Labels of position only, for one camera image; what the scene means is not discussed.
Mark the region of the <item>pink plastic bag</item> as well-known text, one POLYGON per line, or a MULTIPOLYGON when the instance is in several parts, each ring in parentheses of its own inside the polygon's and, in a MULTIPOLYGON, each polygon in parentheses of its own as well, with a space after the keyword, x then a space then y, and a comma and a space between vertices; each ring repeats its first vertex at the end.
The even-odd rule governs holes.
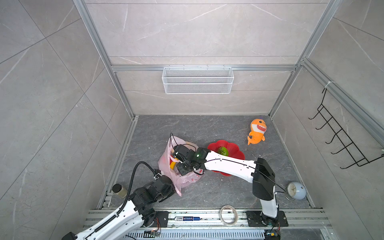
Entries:
POLYGON ((162 156, 158 161, 158 166, 162 175, 169 177, 176 189, 176 193, 181 197, 182 196, 182 188, 186 188, 187 186, 196 183, 202 178, 202 175, 198 175, 194 172, 188 173, 185 176, 182 176, 177 167, 174 165, 174 168, 171 168, 172 163, 178 163, 179 161, 172 157, 172 153, 174 152, 174 148, 176 145, 184 145, 190 150, 196 150, 198 146, 191 142, 186 142, 183 139, 178 137, 172 137, 168 140, 166 148, 162 156))

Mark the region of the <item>green fake avocado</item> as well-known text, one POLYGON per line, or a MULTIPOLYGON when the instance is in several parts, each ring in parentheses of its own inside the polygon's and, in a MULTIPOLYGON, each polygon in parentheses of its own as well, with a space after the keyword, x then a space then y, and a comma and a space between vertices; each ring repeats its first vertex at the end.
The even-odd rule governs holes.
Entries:
POLYGON ((223 156, 229 156, 229 150, 226 147, 219 147, 217 153, 223 156))

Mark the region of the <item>red flower-shaped plate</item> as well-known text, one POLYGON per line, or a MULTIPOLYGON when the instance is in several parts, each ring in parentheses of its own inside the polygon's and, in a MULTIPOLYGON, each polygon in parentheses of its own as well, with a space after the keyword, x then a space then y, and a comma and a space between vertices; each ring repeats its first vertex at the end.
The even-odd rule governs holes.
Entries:
POLYGON ((235 143, 230 143, 225 140, 219 140, 215 143, 211 143, 208 145, 208 149, 215 153, 217 153, 217 150, 219 147, 226 147, 229 150, 228 157, 230 158, 238 159, 238 160, 246 159, 244 153, 240 150, 239 146, 235 143))

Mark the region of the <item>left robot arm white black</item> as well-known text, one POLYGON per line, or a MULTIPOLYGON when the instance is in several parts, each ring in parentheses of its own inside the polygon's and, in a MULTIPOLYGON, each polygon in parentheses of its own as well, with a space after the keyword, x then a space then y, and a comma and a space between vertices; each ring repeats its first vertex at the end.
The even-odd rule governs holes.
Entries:
POLYGON ((142 226, 150 226, 156 218, 153 206, 175 193, 175 186, 167 176, 136 189, 118 209, 90 228, 62 237, 63 240, 118 240, 142 226))

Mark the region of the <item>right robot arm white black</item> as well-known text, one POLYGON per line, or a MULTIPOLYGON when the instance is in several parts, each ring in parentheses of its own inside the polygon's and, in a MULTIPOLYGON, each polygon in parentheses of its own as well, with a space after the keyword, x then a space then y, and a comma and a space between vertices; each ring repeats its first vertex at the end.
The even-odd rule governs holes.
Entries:
POLYGON ((205 148, 188 149, 184 145, 174 147, 172 157, 179 161, 176 167, 183 176, 192 172, 202 175, 205 171, 217 171, 251 183, 253 195, 262 205, 262 218, 265 221, 274 221, 278 218, 279 205, 275 197, 276 175, 265 159, 240 160, 205 148))

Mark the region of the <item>yellow fake banana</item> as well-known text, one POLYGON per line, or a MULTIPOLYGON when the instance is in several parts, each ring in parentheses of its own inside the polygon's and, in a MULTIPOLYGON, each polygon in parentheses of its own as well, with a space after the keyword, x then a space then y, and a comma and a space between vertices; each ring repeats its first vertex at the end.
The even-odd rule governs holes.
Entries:
POLYGON ((172 170, 175 168, 175 166, 176 166, 176 162, 171 162, 171 163, 170 163, 170 168, 171 168, 172 170))

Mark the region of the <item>blue marker pen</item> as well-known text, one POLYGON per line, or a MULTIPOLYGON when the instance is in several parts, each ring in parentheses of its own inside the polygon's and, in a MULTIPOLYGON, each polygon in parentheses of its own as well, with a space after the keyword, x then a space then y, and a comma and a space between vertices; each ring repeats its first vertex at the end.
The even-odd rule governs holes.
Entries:
POLYGON ((175 221, 178 222, 193 222, 193 221, 200 221, 200 217, 175 217, 175 221))

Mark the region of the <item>small dark-lid jar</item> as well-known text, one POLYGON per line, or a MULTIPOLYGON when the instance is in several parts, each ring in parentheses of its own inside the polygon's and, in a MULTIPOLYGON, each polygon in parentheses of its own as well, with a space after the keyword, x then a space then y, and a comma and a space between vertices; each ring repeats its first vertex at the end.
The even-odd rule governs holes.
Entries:
POLYGON ((116 194, 117 196, 119 196, 122 199, 124 199, 128 194, 127 189, 124 186, 122 186, 121 184, 114 184, 112 187, 112 191, 114 194, 116 194))

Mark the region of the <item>clear tape roll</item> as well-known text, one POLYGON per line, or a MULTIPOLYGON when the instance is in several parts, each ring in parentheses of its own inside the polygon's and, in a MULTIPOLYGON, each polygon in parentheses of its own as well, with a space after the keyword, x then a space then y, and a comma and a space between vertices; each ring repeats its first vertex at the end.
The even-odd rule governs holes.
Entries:
POLYGON ((239 220, 239 215, 233 206, 225 205, 219 211, 219 219, 224 226, 234 227, 239 220))

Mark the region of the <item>orange shark plush toy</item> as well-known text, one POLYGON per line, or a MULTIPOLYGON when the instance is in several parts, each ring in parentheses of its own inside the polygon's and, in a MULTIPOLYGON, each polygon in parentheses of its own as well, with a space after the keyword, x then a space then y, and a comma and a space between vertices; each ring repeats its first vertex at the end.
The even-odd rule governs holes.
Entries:
POLYGON ((261 141, 265 141, 265 132, 267 130, 267 126, 264 120, 255 119, 251 122, 251 131, 247 137, 248 145, 250 144, 258 144, 261 141))

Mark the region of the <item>white round alarm clock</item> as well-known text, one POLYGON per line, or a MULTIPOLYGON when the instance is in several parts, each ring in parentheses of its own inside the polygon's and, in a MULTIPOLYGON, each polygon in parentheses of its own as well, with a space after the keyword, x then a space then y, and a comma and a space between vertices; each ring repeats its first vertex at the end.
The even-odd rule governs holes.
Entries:
POLYGON ((287 186, 287 193, 291 199, 303 200, 307 196, 307 190, 304 185, 299 182, 291 182, 287 186))

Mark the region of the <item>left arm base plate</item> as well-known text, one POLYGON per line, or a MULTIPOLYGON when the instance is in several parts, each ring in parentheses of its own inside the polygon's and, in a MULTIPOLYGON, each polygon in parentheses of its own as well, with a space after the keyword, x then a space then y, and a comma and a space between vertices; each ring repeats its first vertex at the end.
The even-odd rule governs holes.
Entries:
POLYGON ((160 228, 166 228, 168 226, 169 214, 170 214, 170 212, 168 212, 168 211, 156 212, 156 214, 154 216, 150 217, 148 227, 149 228, 157 228, 159 225, 160 228))

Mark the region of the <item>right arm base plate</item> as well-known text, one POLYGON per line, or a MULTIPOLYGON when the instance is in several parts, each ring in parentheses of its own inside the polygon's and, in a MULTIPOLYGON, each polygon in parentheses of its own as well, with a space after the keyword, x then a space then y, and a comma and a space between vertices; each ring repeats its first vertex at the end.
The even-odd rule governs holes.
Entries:
POLYGON ((285 213, 279 211, 276 218, 267 217, 262 211, 246 211, 249 227, 288 227, 285 213))

